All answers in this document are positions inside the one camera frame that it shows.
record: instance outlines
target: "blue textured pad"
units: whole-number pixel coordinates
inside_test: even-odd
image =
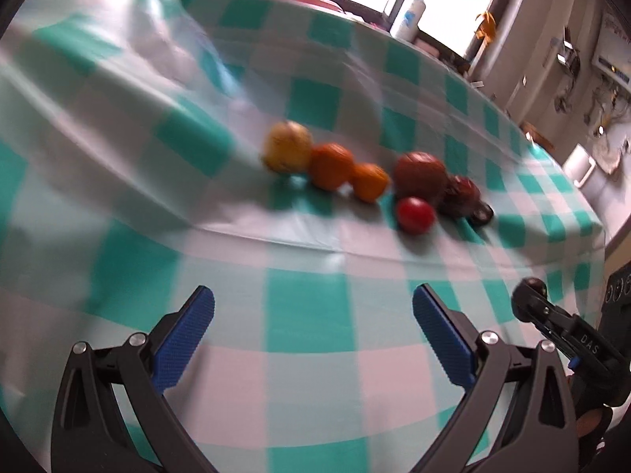
[[[153,377],[158,393],[175,386],[215,315],[215,296],[201,290],[154,355]]]
[[[472,350],[423,286],[414,290],[412,308],[450,382],[469,390],[475,383],[476,362]]]

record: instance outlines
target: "metal screw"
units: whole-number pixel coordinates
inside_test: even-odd
[[[75,354],[82,354],[88,349],[88,345],[85,341],[78,341],[73,345],[73,352]]]
[[[487,345],[495,345],[499,340],[499,336],[492,330],[485,330],[482,333],[482,341],[484,341]]]
[[[137,332],[129,337],[129,344],[132,347],[140,347],[147,341],[147,336],[142,332]]]
[[[541,342],[541,348],[546,352],[554,352],[556,350],[554,343],[550,340],[543,340]]]

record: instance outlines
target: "orange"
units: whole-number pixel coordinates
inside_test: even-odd
[[[311,183],[322,190],[337,190],[353,173],[353,154],[338,143],[323,143],[311,150]]]
[[[357,199],[374,203],[386,191],[390,184],[390,176],[378,165],[359,163],[353,169],[351,184]]]

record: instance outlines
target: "tangerine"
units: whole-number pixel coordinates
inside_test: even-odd
[[[386,191],[390,177],[378,165],[359,163],[351,175],[353,193],[360,201],[374,203]]]
[[[352,173],[353,154],[346,147],[331,142],[311,150],[308,174],[316,187],[333,192],[350,180]]]

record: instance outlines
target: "green and white tablecloth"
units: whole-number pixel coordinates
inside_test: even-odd
[[[540,339],[510,311],[523,276],[597,313],[603,232],[583,197],[488,99],[386,34],[281,0],[28,0],[0,56],[2,407],[43,464],[72,344],[121,344],[198,284],[217,313],[166,396],[222,473],[408,471],[463,394],[412,317],[421,282],[517,344]],[[388,169],[428,151],[496,218],[411,238],[389,197],[268,173],[284,118]]]

